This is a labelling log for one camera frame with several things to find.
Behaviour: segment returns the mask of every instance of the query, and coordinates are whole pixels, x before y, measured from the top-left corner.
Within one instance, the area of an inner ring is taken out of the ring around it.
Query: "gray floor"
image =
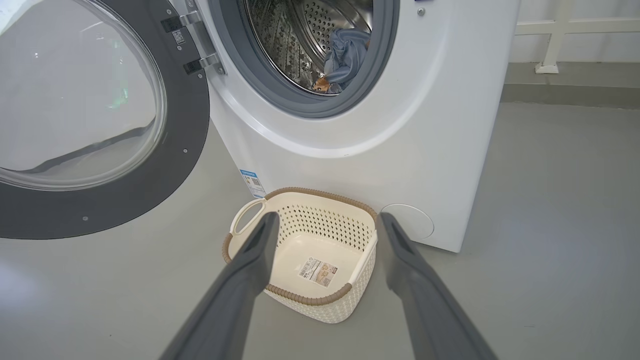
[[[502,102],[640,110],[640,63],[557,65],[558,74],[536,74],[536,63],[510,63]]]
[[[639,159],[640,111],[501,104],[462,252],[419,245],[501,359],[640,356]],[[0,240],[0,357],[157,357],[250,199],[211,131],[150,213],[84,238]],[[244,358],[413,357],[377,266],[338,325],[259,296]]]

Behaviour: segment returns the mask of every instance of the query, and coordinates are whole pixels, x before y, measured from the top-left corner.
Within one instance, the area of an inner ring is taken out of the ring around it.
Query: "blue cloth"
[[[356,29],[336,29],[329,37],[331,52],[324,61],[327,94],[337,94],[349,86],[367,55],[370,34]]]

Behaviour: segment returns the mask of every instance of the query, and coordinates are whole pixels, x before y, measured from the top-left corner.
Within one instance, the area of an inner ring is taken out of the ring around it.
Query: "white washing machine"
[[[413,240],[460,251],[518,1],[7,3],[0,237],[142,215],[191,172],[211,119],[254,196],[299,186],[386,206]],[[318,90],[340,51],[352,76]]]

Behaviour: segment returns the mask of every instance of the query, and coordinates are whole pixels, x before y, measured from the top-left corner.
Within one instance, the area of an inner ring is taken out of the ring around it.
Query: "door glass window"
[[[90,0],[0,3],[0,181],[75,190],[142,163],[166,116],[145,44]]]

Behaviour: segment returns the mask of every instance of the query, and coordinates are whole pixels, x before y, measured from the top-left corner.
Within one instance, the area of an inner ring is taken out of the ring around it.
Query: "product label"
[[[337,267],[318,259],[309,258],[298,275],[327,288],[336,272],[338,272]]]
[[[258,175],[256,175],[255,172],[240,170],[240,173],[254,197],[263,198],[267,195],[262,187],[262,183],[258,180]]]
[[[176,30],[173,33],[173,38],[175,39],[175,43],[178,45],[182,45],[184,44],[185,40],[184,40],[184,36],[182,35],[182,31],[181,30]]]

